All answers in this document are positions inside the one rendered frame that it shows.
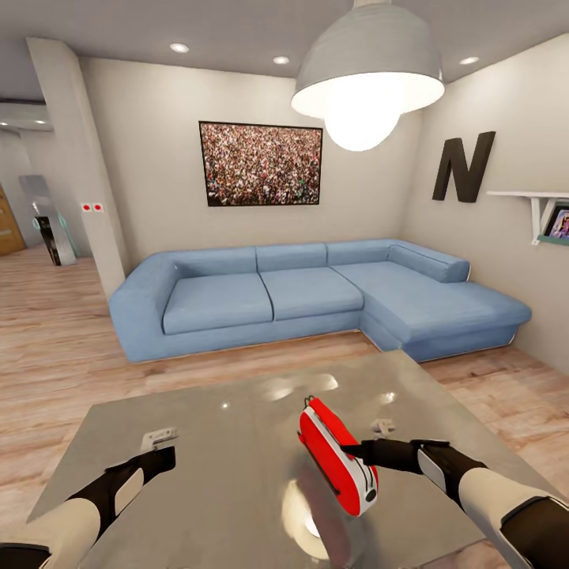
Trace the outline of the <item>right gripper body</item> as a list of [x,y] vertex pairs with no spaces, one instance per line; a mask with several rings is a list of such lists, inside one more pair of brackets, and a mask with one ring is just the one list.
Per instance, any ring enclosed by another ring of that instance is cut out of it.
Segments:
[[362,440],[362,457],[364,465],[380,465],[387,469],[401,470],[397,458],[397,448],[401,440],[378,439]]

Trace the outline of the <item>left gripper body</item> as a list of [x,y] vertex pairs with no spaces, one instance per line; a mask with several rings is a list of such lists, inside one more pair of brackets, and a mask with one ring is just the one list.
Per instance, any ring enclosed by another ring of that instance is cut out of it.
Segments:
[[151,466],[153,469],[152,475],[149,478],[150,480],[152,480],[159,473],[173,470],[176,466],[175,447],[162,448],[156,452],[147,452],[147,454],[141,454],[138,457],[146,458],[151,461]]

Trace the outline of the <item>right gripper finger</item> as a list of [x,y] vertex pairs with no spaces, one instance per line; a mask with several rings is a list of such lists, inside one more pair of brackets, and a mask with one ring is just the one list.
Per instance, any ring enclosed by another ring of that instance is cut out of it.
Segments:
[[355,458],[362,457],[362,447],[358,445],[341,445],[341,450],[345,453],[355,456]]

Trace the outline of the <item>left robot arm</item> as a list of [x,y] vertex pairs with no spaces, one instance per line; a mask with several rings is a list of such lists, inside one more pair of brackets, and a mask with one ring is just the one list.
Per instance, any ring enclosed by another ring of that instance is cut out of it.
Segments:
[[178,428],[144,434],[141,455],[110,465],[64,503],[0,535],[0,569],[77,569],[143,484],[175,468],[175,447],[155,445],[178,437]]

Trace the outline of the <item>radio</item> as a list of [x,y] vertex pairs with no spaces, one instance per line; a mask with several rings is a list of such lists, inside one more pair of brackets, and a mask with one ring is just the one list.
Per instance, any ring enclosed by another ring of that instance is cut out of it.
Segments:
[[300,417],[298,436],[311,454],[342,507],[361,516],[377,500],[378,474],[375,465],[364,465],[341,450],[341,445],[358,445],[342,420],[320,398],[308,400]]

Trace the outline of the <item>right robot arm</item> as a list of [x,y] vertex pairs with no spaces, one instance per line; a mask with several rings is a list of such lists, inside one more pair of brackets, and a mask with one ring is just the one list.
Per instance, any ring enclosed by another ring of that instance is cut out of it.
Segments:
[[345,453],[380,465],[429,477],[458,503],[512,569],[569,569],[569,503],[516,483],[447,440],[391,440],[392,420],[371,424],[373,440],[341,445]]

